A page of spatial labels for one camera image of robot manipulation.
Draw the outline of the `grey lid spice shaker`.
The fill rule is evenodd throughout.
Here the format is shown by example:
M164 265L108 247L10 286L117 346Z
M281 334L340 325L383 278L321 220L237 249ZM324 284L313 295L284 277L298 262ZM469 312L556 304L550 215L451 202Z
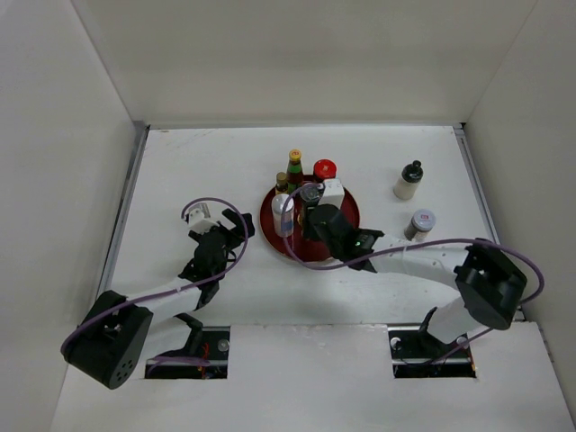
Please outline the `grey lid spice shaker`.
M304 184L299 192L302 206L304 208L317 206L320 203L321 197L323 195L323 189L323 184Z

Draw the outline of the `tall silver lid jar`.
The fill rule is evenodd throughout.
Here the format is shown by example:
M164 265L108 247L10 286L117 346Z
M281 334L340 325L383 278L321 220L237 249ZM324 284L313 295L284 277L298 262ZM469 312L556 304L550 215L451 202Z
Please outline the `tall silver lid jar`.
M277 194L271 202L274 232L280 238L293 234L294 201L287 193Z

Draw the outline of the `red lid sauce jar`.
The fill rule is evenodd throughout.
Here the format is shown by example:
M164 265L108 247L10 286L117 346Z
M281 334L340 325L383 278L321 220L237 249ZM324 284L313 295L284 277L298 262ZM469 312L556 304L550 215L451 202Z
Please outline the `red lid sauce jar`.
M321 184L326 180L336 178L337 173L337 165L330 159L319 159L313 165L313 180L317 184Z

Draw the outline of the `small yellow label bottle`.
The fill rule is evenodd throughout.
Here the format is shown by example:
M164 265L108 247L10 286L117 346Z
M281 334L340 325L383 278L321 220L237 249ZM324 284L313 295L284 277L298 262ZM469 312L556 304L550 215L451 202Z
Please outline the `small yellow label bottle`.
M276 195L288 194L288 189L287 174L285 172L278 172L275 177L274 193Z

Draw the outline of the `green label sauce bottle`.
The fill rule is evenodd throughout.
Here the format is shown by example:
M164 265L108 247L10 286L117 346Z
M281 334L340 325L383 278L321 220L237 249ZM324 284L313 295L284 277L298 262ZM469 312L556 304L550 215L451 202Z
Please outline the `green label sauce bottle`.
M302 153L298 149L292 149L289 153L289 162L286 170L288 194L293 193L303 183Z

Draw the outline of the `silver lid pepper jar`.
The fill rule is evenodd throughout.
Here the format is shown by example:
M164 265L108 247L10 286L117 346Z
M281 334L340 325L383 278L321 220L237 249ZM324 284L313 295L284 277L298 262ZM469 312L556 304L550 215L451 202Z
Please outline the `silver lid pepper jar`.
M404 237L409 241L424 241L436 222L436 215L431 210L416 210L404 230Z

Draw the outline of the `black cap small bottle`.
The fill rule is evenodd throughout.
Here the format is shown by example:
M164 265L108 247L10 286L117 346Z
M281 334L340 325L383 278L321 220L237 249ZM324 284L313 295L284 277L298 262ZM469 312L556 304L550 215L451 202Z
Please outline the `black cap small bottle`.
M403 201L410 200L417 191L423 178L424 171L419 160L407 164L401 171L400 177L393 187L395 196Z

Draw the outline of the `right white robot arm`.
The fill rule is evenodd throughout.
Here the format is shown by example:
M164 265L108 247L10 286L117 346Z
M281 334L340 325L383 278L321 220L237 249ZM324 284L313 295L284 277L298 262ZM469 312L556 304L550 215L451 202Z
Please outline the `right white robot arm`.
M420 325L418 346L428 356L440 355L480 327L509 329L527 285L520 269L486 240L471 239L464 248L410 243L356 228L331 204L313 210L308 225L331 256L351 269L414 276L458 292L453 301L432 308Z

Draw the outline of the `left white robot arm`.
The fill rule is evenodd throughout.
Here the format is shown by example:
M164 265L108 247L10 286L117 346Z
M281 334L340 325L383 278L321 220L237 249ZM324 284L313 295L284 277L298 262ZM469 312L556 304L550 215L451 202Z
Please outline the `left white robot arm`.
M196 248L182 272L170 283L135 298L113 290L103 292L63 342L64 360L110 390L123 385L141 360L160 365L173 359L205 366L206 360L194 358L202 348L203 325L191 314L212 301L255 234L250 213L230 206L221 214L230 227L214 219L203 202L183 211ZM173 334L172 348L167 348L164 337L151 337L149 331L170 321L186 327Z

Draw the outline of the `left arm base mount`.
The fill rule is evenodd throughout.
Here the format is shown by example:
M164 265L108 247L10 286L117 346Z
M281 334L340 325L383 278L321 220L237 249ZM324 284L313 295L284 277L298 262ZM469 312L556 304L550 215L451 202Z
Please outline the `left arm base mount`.
M148 342L158 342L145 363L148 380L224 380L228 378L230 327L205 327L190 314L164 322Z

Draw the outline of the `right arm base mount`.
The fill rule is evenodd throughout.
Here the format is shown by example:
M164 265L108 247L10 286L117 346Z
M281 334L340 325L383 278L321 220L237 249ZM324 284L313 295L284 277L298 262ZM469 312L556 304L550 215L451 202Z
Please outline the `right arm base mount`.
M465 337L450 344L418 330L393 330L389 334L392 373L397 379L475 378L468 346L455 350Z

